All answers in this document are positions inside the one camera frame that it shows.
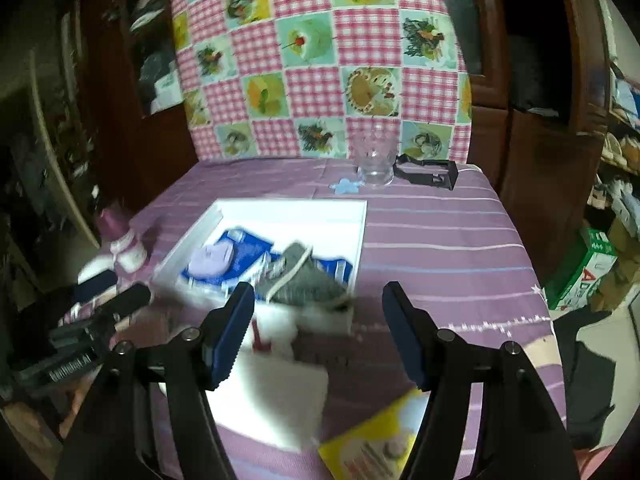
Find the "green white cardboard box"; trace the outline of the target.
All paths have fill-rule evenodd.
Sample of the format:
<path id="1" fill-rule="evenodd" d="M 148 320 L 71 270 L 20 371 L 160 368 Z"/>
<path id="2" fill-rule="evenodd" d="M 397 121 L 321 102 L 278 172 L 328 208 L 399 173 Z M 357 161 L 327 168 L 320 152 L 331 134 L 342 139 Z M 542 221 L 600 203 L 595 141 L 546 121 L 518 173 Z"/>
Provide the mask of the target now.
<path id="1" fill-rule="evenodd" d="M 605 232 L 589 226 L 581 228 L 558 270 L 544 286 L 549 309 L 564 312 L 585 307 L 616 260 L 616 249 Z"/>

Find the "purple labelled bottle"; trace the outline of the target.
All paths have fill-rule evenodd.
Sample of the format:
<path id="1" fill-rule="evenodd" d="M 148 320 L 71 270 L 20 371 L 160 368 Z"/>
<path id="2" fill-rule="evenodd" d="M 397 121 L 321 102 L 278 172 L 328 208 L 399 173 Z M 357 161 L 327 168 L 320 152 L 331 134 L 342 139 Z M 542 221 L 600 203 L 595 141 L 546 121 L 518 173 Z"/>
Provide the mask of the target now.
<path id="1" fill-rule="evenodd" d="M 96 217 L 96 227 L 113 255 L 115 263 L 127 274 L 140 271 L 148 261 L 140 236 L 131 226 L 131 217 L 119 206 L 102 209 Z"/>

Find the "blue pack with lilac pad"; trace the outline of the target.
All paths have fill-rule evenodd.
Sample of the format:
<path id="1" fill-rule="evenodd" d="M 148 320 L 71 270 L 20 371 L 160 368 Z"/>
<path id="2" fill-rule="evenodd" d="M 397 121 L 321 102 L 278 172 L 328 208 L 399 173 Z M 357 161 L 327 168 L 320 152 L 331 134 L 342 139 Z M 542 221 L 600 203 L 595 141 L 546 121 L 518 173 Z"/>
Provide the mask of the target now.
<path id="1" fill-rule="evenodd" d="M 218 240 L 195 249 L 181 276 L 220 292 L 242 281 L 254 280 L 270 263 L 273 242 L 250 231 L 225 230 Z"/>

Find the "grey plaid cloth pouch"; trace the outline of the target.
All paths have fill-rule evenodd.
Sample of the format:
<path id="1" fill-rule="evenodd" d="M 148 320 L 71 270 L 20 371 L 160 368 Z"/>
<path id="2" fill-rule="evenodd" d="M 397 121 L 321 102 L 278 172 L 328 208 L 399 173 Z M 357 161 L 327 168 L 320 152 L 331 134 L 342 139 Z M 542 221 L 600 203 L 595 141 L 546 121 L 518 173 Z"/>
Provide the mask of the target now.
<path id="1" fill-rule="evenodd" d="M 264 267 L 255 292 L 265 302 L 299 308 L 334 310 L 349 300 L 346 286 L 323 270 L 312 258 L 312 249 L 299 242 Z"/>

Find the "blue printed sachet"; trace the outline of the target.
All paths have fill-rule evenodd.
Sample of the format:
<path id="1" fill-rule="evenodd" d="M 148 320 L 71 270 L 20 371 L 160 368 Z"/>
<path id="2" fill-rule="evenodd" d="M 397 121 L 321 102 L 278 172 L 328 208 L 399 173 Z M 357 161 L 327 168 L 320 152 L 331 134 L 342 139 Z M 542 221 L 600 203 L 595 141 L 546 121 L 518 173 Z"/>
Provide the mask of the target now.
<path id="1" fill-rule="evenodd" d="M 318 266 L 320 270 L 326 272 L 326 274 L 328 274 L 329 276 L 332 276 L 335 281 L 338 281 L 345 287 L 349 285 L 354 266 L 348 260 L 344 258 L 313 258 L 312 261 L 316 266 Z"/>

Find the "white paper towel roll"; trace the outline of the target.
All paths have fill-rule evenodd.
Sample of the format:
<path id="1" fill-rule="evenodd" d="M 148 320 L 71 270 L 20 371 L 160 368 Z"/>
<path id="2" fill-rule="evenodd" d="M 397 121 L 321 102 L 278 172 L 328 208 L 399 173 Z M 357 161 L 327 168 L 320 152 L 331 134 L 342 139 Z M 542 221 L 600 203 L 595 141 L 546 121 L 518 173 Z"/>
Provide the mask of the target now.
<path id="1" fill-rule="evenodd" d="M 270 353 L 252 350 L 252 330 L 245 333 L 229 377 L 207 393 L 217 425 L 282 451 L 302 452 L 317 440 L 326 404 L 329 376 L 321 365 L 294 359 L 298 335 L 294 312 L 260 302 L 262 338 Z"/>

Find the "pink checkered patchwork chair cover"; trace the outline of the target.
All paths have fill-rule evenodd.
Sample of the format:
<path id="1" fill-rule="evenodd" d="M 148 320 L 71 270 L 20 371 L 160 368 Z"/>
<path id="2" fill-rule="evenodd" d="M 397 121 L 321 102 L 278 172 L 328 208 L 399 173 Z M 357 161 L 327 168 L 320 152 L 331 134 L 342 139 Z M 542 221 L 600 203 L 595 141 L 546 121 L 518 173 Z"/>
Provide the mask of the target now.
<path id="1" fill-rule="evenodd" d="M 169 0 L 199 159 L 465 162 L 471 81 L 444 0 Z"/>

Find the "purple striped tablecloth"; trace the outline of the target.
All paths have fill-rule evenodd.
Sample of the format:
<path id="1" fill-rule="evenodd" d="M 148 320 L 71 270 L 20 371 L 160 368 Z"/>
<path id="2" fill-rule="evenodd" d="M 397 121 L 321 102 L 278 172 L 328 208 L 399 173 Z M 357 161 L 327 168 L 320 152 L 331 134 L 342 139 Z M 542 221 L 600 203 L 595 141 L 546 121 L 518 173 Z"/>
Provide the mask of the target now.
<path id="1" fill-rule="evenodd" d="M 205 209 L 223 198 L 313 200 L 325 207 L 354 166 L 337 159 L 199 162 L 132 224 L 160 263 Z M 345 337 L 303 333 L 296 356 L 329 375 L 320 439 L 364 422 L 411 385 L 384 322 L 381 295 L 396 281 L 434 321 L 481 346 L 530 344 L 559 412 L 563 373 L 549 312 L 518 232 L 484 174 L 459 169 L 452 190 L 395 181 L 358 191 L 367 206 L 356 281 L 355 317 Z"/>

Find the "dark wooden cabinet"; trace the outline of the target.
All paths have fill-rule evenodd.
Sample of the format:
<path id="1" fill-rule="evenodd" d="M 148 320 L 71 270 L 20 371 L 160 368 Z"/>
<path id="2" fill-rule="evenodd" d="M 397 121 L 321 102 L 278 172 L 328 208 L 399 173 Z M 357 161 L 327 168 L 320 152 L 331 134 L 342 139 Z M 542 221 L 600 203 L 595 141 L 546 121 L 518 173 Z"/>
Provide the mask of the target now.
<path id="1" fill-rule="evenodd" d="M 608 130 L 608 47 L 598 0 L 476 0 L 472 75 L 481 166 L 542 282 L 582 225 Z"/>

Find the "clear drinking glass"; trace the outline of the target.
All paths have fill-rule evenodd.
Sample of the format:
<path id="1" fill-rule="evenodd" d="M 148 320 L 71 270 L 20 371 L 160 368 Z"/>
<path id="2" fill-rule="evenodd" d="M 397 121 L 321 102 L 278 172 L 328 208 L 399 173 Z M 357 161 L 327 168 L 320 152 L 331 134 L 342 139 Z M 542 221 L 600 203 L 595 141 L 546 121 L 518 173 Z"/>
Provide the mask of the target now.
<path id="1" fill-rule="evenodd" d="M 354 141 L 359 179 L 366 185 L 385 186 L 393 181 L 397 141 L 393 131 L 376 125 L 360 133 Z"/>

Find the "yellow tissue packet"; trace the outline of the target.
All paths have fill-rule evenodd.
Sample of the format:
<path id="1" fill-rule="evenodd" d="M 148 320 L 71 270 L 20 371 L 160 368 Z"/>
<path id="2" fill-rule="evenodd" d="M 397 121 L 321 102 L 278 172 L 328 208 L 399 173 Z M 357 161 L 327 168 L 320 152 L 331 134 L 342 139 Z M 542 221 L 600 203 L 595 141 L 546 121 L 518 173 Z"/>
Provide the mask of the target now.
<path id="1" fill-rule="evenodd" d="M 334 479 L 399 479 L 430 395 L 412 390 L 362 424 L 319 446 Z"/>

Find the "white shallow box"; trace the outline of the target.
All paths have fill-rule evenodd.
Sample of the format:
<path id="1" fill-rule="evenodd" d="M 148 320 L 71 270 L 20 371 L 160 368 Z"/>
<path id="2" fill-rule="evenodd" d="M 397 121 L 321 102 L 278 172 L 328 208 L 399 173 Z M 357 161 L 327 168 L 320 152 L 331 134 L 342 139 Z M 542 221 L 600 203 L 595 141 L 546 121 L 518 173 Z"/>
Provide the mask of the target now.
<path id="1" fill-rule="evenodd" d="M 345 289 L 346 299 L 329 312 L 352 308 L 367 203 L 363 200 L 215 200 L 156 267 L 158 289 L 193 302 L 226 298 L 240 281 L 260 274 L 290 248 Z"/>

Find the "white plush toy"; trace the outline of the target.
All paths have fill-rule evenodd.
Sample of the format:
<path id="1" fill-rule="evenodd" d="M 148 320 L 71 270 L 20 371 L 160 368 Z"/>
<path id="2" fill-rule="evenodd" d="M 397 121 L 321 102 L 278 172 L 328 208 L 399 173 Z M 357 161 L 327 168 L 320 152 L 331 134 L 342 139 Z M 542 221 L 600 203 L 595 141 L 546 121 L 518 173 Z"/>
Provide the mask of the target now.
<path id="1" fill-rule="evenodd" d="M 270 353 L 272 342 L 270 339 L 262 338 L 257 318 L 252 318 L 250 321 L 250 329 L 252 330 L 252 350 L 257 353 Z"/>

